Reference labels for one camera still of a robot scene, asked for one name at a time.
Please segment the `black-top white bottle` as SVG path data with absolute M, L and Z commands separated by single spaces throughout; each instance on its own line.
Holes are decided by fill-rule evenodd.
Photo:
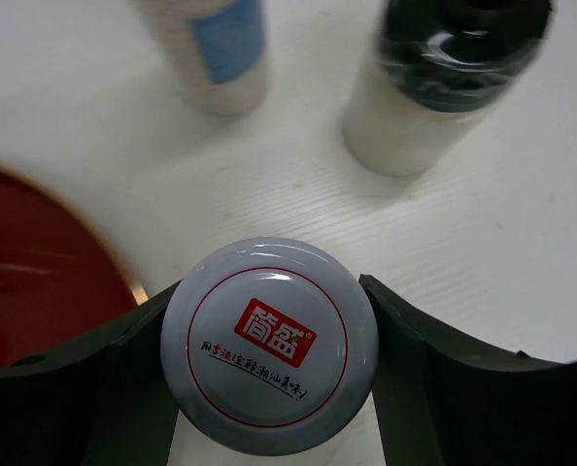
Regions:
M 348 151 L 381 175 L 430 169 L 541 52 L 550 1 L 389 1 L 343 121 Z

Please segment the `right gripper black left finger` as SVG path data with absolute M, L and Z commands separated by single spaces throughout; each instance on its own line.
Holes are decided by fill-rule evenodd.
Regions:
M 0 465 L 164 465 L 178 407 L 160 361 L 174 286 L 0 368 Z

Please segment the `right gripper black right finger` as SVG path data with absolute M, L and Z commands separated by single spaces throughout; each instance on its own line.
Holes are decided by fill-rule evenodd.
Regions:
M 359 282 L 379 330 L 372 393 L 389 465 L 577 465 L 577 360 L 498 348 Z

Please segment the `white-lid dark sauce jar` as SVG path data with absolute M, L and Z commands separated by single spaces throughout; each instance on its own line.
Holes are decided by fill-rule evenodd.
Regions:
M 161 329 L 163 374 L 180 410 L 236 451 L 314 448 L 360 411 L 379 337 L 356 277 L 287 238 L 252 238 L 204 257 L 178 284 Z

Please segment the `tall silver-lid spice jar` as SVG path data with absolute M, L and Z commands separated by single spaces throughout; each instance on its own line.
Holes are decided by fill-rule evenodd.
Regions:
M 259 0 L 134 1 L 187 100 L 215 116 L 241 116 L 270 80 L 265 6 Z

